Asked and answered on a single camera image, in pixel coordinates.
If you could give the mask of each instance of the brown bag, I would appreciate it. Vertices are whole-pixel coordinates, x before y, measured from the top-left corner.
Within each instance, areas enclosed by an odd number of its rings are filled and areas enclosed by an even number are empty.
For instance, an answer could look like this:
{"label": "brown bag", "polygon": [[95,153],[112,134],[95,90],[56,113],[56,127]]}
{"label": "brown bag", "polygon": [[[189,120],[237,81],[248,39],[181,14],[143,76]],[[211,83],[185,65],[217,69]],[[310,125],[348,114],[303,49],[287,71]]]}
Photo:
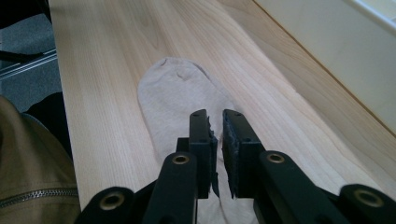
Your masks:
{"label": "brown bag", "polygon": [[62,145],[0,96],[0,223],[74,223],[79,213]]}

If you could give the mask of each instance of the beige sock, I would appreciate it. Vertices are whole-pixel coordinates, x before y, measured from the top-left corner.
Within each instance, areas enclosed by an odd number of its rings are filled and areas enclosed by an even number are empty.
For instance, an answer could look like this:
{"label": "beige sock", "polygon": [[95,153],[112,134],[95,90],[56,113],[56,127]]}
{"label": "beige sock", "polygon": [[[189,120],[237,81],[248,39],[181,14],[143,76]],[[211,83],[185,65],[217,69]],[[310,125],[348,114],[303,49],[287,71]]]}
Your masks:
{"label": "beige sock", "polygon": [[257,223],[252,200],[232,200],[221,154],[222,111],[238,110],[227,91],[197,63],[165,58],[142,77],[138,100],[161,162],[176,151],[177,139],[189,137],[190,114],[206,109],[219,140],[217,172],[220,198],[211,192],[198,202],[199,223]]}

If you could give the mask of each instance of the white wall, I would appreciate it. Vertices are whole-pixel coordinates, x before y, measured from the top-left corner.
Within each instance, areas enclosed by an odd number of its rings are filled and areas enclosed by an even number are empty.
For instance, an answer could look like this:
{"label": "white wall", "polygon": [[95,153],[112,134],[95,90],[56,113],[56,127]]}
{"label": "white wall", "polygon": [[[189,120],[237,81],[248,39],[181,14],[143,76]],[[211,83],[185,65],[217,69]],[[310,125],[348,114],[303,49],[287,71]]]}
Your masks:
{"label": "white wall", "polygon": [[357,1],[256,1],[396,133],[396,24]]}

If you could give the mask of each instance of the wooden surface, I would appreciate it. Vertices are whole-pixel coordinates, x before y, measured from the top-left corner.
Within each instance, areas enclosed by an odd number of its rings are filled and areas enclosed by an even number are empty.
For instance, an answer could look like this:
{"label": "wooden surface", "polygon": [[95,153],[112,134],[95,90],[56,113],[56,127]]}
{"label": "wooden surface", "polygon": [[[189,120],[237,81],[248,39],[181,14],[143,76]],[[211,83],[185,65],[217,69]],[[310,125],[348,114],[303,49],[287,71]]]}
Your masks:
{"label": "wooden surface", "polygon": [[362,183],[396,199],[396,139],[252,1],[50,0],[81,206],[141,189],[160,164],[137,101],[165,56],[198,62],[268,150],[320,187]]}

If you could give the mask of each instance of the gray carpet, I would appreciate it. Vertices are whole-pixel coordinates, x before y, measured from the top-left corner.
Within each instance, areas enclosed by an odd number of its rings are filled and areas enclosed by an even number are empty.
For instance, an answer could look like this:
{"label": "gray carpet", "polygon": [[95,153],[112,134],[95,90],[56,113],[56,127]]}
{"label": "gray carpet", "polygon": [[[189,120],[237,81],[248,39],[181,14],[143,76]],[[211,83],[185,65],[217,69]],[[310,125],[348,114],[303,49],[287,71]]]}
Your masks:
{"label": "gray carpet", "polygon": [[[0,43],[0,49],[15,53],[38,53],[55,48],[52,26],[44,14],[2,29]],[[0,69],[10,65],[12,63],[1,62]],[[30,105],[57,91],[62,91],[57,60],[0,79],[0,94],[19,111],[25,111]]]}

